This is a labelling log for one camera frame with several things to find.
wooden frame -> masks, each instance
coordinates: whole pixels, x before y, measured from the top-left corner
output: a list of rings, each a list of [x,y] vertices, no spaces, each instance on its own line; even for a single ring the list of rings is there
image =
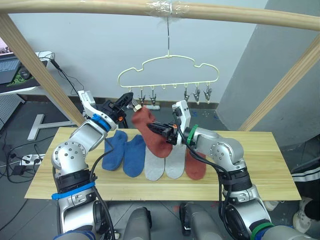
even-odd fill
[[[163,16],[163,12],[158,11],[158,7],[159,1],[149,0],[0,0],[0,37],[7,42],[20,61],[60,107],[79,125],[83,122],[83,117],[38,60],[8,13],[99,13],[140,16],[160,14]],[[180,1],[173,2],[168,9],[172,11],[170,15],[177,18],[264,24],[320,31],[320,17],[292,12]],[[250,131],[319,59],[320,36],[318,35],[239,130]]]

laptop screen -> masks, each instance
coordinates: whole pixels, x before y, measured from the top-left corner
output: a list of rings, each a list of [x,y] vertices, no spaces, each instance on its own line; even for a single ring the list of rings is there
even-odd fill
[[[13,52],[0,37],[0,57],[9,54],[13,54]]]

gray wall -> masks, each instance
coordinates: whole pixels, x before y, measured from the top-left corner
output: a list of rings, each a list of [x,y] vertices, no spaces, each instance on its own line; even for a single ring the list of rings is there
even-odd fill
[[[319,0],[269,0],[266,9],[320,16]],[[222,96],[217,113],[237,130],[313,41],[317,32],[257,25]],[[273,132],[279,146],[320,133],[320,63],[252,129]]]
[[[186,0],[185,2],[265,8],[267,0]],[[167,24],[159,17],[84,13],[17,13],[10,17],[35,52],[52,51],[69,76],[78,78],[94,97],[118,98],[128,89],[117,83],[123,70],[168,52]],[[234,73],[256,25],[250,23],[175,19],[170,23],[171,54],[194,58],[220,69],[220,80],[211,85],[211,101],[218,103]],[[71,87],[53,73],[67,94]],[[151,85],[213,80],[209,67],[192,67],[189,60],[163,59],[145,65],[143,72],[127,72],[123,85]],[[200,86],[205,101],[205,84]],[[156,89],[157,100],[180,101],[184,86]],[[188,93],[195,86],[188,87]],[[140,90],[133,90],[138,97]],[[145,89],[147,98],[151,88]]]

wooden board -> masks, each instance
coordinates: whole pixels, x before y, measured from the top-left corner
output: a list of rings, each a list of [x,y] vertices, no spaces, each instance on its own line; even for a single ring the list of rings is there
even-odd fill
[[[297,84],[297,82],[303,78],[319,59],[320,34],[315,37],[299,60],[244,121],[238,130],[250,131]]]
[[[0,0],[0,13],[95,13],[162,16],[320,31],[319,17],[293,12],[198,2],[150,0]]]
[[[19,29],[6,13],[0,14],[0,37],[10,47],[28,71],[52,96],[70,119],[80,126],[85,119],[77,107],[65,94],[58,82],[51,76],[47,68],[39,60],[31,46],[22,36]]]
[[[30,199],[51,199],[56,186],[52,176],[51,155],[56,146],[66,141],[75,128],[61,127],[56,133],[36,175],[25,195]],[[136,129],[122,129],[130,141]],[[224,137],[235,138],[243,145],[244,157],[251,180],[257,185],[263,200],[300,200],[287,165],[271,132],[218,131]],[[101,143],[87,156],[91,168],[93,162],[104,153]],[[166,173],[158,181],[149,181],[144,173],[135,178],[127,176],[122,165],[116,171],[96,167],[96,187],[104,200],[177,200],[216,201],[218,200],[218,179],[216,172],[207,166],[205,177],[192,180],[186,173],[178,179],[171,179]]]

gray sock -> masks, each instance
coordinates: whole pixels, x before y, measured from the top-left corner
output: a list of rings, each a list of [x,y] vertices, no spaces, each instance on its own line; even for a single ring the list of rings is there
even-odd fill
[[[150,181],[157,181],[165,171],[165,159],[155,156],[145,147],[144,175]]]
[[[169,178],[177,179],[185,171],[185,145],[173,146],[169,156],[165,158],[165,173]]]

